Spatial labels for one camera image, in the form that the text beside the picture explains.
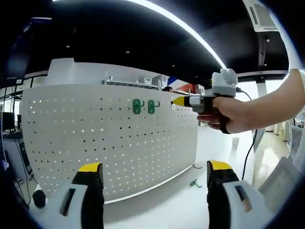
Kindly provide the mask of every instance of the hand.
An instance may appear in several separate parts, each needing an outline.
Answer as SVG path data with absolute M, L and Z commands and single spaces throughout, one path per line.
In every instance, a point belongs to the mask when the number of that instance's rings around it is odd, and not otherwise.
M 249 115 L 247 115 L 247 103 L 227 97 L 217 97 L 213 100 L 213 107 L 226 116 L 226 128 L 231 134 L 248 130 Z M 197 117 L 198 121 L 208 123 L 209 127 L 219 130 L 220 122 L 217 113 L 203 112 Z

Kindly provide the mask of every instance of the pegboard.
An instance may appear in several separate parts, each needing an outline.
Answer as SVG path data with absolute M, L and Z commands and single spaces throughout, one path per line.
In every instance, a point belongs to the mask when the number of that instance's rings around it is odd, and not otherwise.
M 24 142 L 47 197 L 72 182 L 87 163 L 103 164 L 106 203 L 135 196 L 189 168 L 196 157 L 197 120 L 172 108 L 179 95 L 115 85 L 26 89 L 20 105 Z M 145 101 L 140 114 L 132 101 Z M 160 101 L 148 114 L 148 100 Z

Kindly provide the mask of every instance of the green object on floor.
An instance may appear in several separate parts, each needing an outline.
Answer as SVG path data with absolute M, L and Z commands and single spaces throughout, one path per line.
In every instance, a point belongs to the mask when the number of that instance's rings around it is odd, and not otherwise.
M 157 106 L 155 106 L 154 105 L 154 100 L 149 100 L 148 101 L 148 113 L 149 114 L 154 114 L 154 112 L 155 112 L 155 107 L 159 107 L 160 106 L 160 101 L 158 101 L 158 105 Z
M 202 186 L 199 186 L 199 185 L 197 184 L 197 179 L 190 183 L 190 186 L 191 186 L 191 187 L 193 187 L 193 186 L 195 186 L 195 185 L 196 185 L 197 187 L 199 187 L 199 188 L 202 187 Z
M 139 115 L 141 113 L 141 106 L 145 105 L 145 101 L 143 101 L 143 105 L 141 105 L 141 101 L 139 99 L 134 99 L 132 101 L 132 110 L 135 115 Z

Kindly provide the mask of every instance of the ceiling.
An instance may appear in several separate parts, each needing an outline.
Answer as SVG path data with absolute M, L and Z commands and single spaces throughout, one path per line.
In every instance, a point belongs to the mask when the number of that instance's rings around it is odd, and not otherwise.
M 277 32 L 255 33 L 242 0 L 150 0 L 186 22 L 205 39 L 226 67 L 237 73 L 286 70 L 288 60 Z M 30 27 L 30 63 L 26 73 L 44 71 L 55 58 L 144 69 L 206 85 L 220 65 L 180 26 L 148 8 L 125 0 L 35 0 L 22 3 L 18 20 L 7 26 L 12 45 L 30 17 L 51 17 Z M 259 62 L 261 40 L 266 44 Z

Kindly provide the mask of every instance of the ceiling light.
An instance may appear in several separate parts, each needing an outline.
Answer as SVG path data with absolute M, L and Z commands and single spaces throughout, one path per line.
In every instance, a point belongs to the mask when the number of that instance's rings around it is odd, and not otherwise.
M 219 65 L 222 68 L 226 68 L 224 62 L 220 59 L 220 57 L 215 53 L 215 51 L 211 48 L 211 46 L 195 31 L 193 30 L 189 25 L 187 25 L 184 21 L 181 19 L 177 18 L 175 15 L 170 13 L 169 11 L 163 9 L 162 7 L 149 2 L 147 0 L 126 0 L 130 1 L 133 3 L 137 3 L 139 5 L 142 5 L 144 7 L 147 7 L 159 14 L 162 14 L 164 17 L 167 17 L 168 19 L 172 20 L 175 22 L 177 25 L 181 26 L 183 29 L 185 29 L 189 34 L 191 34 L 197 41 L 199 41 L 200 44 L 202 44 L 207 51 L 210 52 L 210 54 L 216 59 L 216 61 L 219 63 Z

